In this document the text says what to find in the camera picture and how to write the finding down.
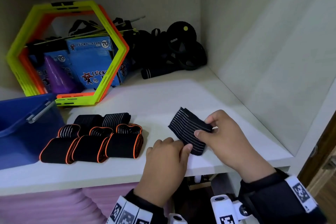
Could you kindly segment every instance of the door hinge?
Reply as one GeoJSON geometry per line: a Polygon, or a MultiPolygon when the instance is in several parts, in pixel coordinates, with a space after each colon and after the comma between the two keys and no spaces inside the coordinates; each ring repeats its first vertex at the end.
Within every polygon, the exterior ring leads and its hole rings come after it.
{"type": "Polygon", "coordinates": [[[336,169],[336,156],[332,156],[322,169],[324,170],[336,169]]]}

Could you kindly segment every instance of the bin handle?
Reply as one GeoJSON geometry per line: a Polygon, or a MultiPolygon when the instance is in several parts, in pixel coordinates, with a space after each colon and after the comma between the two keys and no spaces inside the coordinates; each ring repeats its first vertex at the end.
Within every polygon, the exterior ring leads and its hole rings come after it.
{"type": "Polygon", "coordinates": [[[55,101],[48,101],[45,105],[46,107],[40,111],[37,115],[32,114],[31,116],[29,116],[26,120],[28,121],[29,124],[34,123],[35,121],[37,121],[42,115],[44,115],[51,107],[53,107],[56,104],[55,101]]]}

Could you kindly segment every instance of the finger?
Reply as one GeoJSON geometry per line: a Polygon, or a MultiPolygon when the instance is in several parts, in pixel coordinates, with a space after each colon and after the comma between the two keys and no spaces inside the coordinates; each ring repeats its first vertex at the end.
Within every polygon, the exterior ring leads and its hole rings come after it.
{"type": "Polygon", "coordinates": [[[180,153],[180,151],[182,150],[184,144],[181,140],[176,140],[173,142],[174,147],[177,149],[177,151],[180,153]]]}
{"type": "Polygon", "coordinates": [[[158,147],[161,144],[162,144],[162,140],[159,139],[154,143],[153,148],[158,147]]]}
{"type": "Polygon", "coordinates": [[[212,114],[210,114],[205,119],[204,122],[207,123],[207,124],[215,123],[217,125],[217,121],[223,120],[223,119],[226,119],[226,118],[230,118],[230,116],[225,111],[223,111],[223,110],[217,110],[217,111],[213,112],[212,114]]]}
{"type": "Polygon", "coordinates": [[[189,155],[190,155],[190,152],[191,152],[192,149],[193,149],[193,145],[192,144],[187,144],[181,150],[180,163],[183,165],[185,170],[187,170],[188,158],[189,158],[189,155]]]}
{"type": "Polygon", "coordinates": [[[202,141],[203,143],[210,145],[211,138],[213,137],[212,133],[205,132],[203,130],[196,130],[194,135],[197,139],[202,141]]]}
{"type": "Polygon", "coordinates": [[[151,152],[151,150],[153,150],[153,147],[148,147],[146,150],[146,157],[148,156],[148,154],[151,152]]]}
{"type": "Polygon", "coordinates": [[[165,140],[163,140],[163,144],[170,144],[170,143],[172,143],[174,141],[174,139],[172,139],[171,137],[168,137],[168,138],[166,138],[165,140]]]}

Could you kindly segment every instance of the shelf surface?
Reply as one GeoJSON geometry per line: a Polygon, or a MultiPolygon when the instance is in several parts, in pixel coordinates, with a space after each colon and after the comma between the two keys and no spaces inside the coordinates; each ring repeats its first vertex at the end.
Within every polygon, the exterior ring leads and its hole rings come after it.
{"type": "MultiPolygon", "coordinates": [[[[142,126],[144,145],[139,158],[109,158],[104,163],[75,162],[71,165],[35,164],[0,170],[0,195],[81,188],[139,181],[145,166],[145,151],[158,139],[177,139],[168,125],[180,107],[200,119],[225,110],[241,127],[252,146],[273,166],[289,166],[293,156],[234,96],[208,68],[178,71],[143,80],[130,76],[123,86],[111,89],[96,106],[68,109],[71,124],[80,114],[128,112],[131,123],[142,126]]],[[[211,149],[191,155],[186,176],[230,172],[211,149]]]]}

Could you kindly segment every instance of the blue plastic bin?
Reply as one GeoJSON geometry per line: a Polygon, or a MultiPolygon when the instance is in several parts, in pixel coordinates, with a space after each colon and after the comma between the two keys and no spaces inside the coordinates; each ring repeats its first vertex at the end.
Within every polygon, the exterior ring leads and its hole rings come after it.
{"type": "Polygon", "coordinates": [[[64,125],[55,94],[0,101],[0,170],[39,160],[64,125]]]}

